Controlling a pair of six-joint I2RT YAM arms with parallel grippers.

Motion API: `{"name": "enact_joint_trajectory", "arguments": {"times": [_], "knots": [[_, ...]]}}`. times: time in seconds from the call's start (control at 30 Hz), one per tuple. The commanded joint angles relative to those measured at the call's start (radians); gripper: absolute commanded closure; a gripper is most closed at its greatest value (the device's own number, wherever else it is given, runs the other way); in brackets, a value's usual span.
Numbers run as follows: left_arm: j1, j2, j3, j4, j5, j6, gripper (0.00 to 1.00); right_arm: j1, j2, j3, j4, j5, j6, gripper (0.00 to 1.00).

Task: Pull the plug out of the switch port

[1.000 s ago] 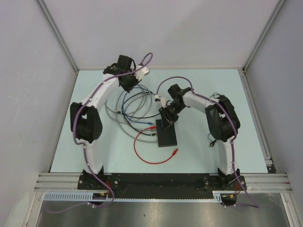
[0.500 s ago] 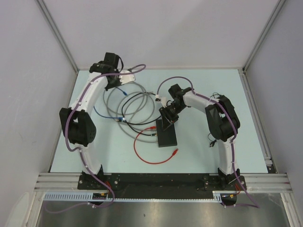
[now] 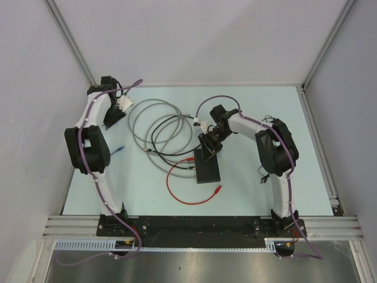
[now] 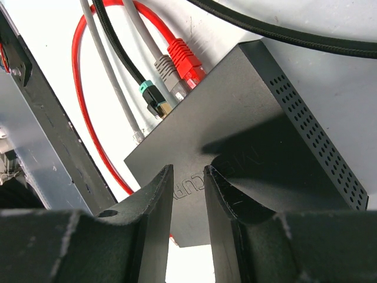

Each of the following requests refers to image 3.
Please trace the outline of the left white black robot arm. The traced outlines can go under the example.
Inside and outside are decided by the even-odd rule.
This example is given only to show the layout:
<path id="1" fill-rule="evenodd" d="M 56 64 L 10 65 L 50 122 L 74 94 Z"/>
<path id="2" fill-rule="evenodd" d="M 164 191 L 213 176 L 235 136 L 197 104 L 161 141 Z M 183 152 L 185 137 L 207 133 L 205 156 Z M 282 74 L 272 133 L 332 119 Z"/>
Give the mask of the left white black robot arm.
<path id="1" fill-rule="evenodd" d="M 79 122 L 65 129 L 64 137 L 73 167 L 90 180 L 101 202 L 101 214 L 112 218 L 110 229 L 122 236 L 129 231 L 130 221 L 108 172 L 111 150 L 104 136 L 104 131 L 126 116 L 118 104 L 118 88 L 121 84 L 112 76 L 103 76 L 99 85 L 92 85 Z"/>

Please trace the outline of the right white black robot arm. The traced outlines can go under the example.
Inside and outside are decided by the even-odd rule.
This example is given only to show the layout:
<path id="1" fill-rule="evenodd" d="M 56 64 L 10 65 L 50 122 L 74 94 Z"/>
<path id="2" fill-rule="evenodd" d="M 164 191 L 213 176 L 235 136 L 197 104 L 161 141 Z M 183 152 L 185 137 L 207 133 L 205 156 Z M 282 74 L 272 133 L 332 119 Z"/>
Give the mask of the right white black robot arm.
<path id="1" fill-rule="evenodd" d="M 279 119 L 271 123 L 248 118 L 239 109 L 225 110 L 215 106 L 210 115 L 215 122 L 211 130 L 198 118 L 194 124 L 202 133 L 198 138 L 201 144 L 202 162 L 208 162 L 222 150 L 222 142 L 231 134 L 241 134 L 256 142 L 262 168 L 270 175 L 273 191 L 272 231 L 277 236 L 286 236 L 298 220 L 292 189 L 292 175 L 299 158 L 298 149 L 287 125 Z"/>

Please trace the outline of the black network switch box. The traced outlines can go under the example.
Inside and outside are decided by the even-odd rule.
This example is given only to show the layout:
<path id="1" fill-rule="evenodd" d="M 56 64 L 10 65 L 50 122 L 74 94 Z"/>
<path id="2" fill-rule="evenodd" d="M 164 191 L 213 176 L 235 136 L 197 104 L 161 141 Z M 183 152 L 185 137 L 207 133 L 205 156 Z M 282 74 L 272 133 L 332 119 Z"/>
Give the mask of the black network switch box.
<path id="1" fill-rule="evenodd" d="M 221 181 L 217 157 L 207 163 L 201 162 L 201 149 L 194 150 L 194 162 L 197 184 L 216 183 Z"/>

